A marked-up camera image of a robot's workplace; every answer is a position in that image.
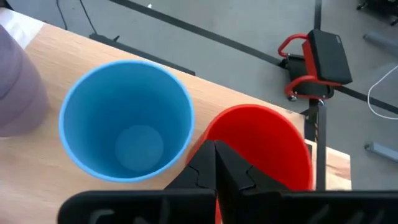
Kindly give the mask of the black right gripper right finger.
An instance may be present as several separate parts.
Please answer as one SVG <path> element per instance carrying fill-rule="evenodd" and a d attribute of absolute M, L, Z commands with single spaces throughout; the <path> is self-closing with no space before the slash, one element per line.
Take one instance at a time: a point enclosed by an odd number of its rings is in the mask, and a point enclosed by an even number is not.
<path fill-rule="evenodd" d="M 223 224 L 398 224 L 398 191 L 293 191 L 215 141 Z"/>

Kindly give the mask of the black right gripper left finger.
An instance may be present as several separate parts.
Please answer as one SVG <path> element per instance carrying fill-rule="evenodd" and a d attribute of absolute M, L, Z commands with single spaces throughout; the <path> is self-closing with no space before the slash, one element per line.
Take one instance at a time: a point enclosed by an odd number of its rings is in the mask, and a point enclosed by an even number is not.
<path fill-rule="evenodd" d="M 215 143 L 206 140 L 163 190 L 92 190 L 60 207 L 57 224 L 214 224 Z"/>

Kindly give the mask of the red plastic mug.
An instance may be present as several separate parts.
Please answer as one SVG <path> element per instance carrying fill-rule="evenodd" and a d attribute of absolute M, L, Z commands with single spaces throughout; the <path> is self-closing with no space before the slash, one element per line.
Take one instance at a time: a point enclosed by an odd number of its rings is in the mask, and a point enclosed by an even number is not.
<path fill-rule="evenodd" d="M 287 118 L 271 109 L 238 105 L 222 111 L 193 145 L 188 163 L 206 140 L 223 141 L 289 190 L 313 189 L 313 166 L 303 137 Z M 223 224 L 217 188 L 214 224 Z"/>

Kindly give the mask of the blue plastic cup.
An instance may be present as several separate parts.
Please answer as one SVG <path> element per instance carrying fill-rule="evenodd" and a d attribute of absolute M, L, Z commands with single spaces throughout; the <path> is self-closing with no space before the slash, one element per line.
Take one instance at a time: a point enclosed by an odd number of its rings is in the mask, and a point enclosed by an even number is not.
<path fill-rule="evenodd" d="M 117 60 L 83 75 L 58 119 L 69 158 L 93 177 L 120 183 L 151 179 L 183 155 L 195 129 L 192 98 L 170 71 Z"/>

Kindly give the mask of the purple mug with white handle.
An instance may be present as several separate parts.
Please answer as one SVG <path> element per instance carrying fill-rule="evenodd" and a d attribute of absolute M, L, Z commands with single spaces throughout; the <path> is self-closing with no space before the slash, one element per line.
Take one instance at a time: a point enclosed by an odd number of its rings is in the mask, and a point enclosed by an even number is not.
<path fill-rule="evenodd" d="M 36 66 L 0 25 L 0 138 L 33 131 L 44 121 L 48 108 Z"/>

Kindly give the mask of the grey metal table leg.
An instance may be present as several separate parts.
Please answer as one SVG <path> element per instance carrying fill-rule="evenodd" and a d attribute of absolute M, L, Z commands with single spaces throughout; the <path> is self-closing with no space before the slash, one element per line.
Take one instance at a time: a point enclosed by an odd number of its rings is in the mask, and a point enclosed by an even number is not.
<path fill-rule="evenodd" d="M 369 152 L 373 152 L 379 156 L 382 156 L 386 159 L 389 159 L 390 161 L 398 163 L 398 151 L 382 146 L 377 142 L 374 141 L 367 142 L 364 145 L 364 149 Z"/>
<path fill-rule="evenodd" d="M 363 39 L 398 57 L 398 39 L 393 39 L 377 32 L 368 32 L 363 35 Z"/>

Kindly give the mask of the red and black stool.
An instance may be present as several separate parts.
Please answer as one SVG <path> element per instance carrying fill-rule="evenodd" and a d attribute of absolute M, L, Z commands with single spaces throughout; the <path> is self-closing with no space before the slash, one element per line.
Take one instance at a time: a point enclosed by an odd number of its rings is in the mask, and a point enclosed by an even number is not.
<path fill-rule="evenodd" d="M 302 39 L 302 55 L 284 52 L 295 39 Z M 284 93 L 289 101 L 297 98 L 327 100 L 334 88 L 353 81 L 340 36 L 313 29 L 307 34 L 287 37 L 277 49 L 280 66 L 289 71 Z"/>

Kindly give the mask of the black metal table frame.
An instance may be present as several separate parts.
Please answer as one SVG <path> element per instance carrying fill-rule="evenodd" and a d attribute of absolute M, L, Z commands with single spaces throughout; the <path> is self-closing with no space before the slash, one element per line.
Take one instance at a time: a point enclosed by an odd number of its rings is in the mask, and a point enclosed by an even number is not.
<path fill-rule="evenodd" d="M 316 143 L 311 152 L 316 152 L 316 190 L 326 190 L 326 106 L 322 100 L 309 100 L 304 115 L 304 137 Z"/>

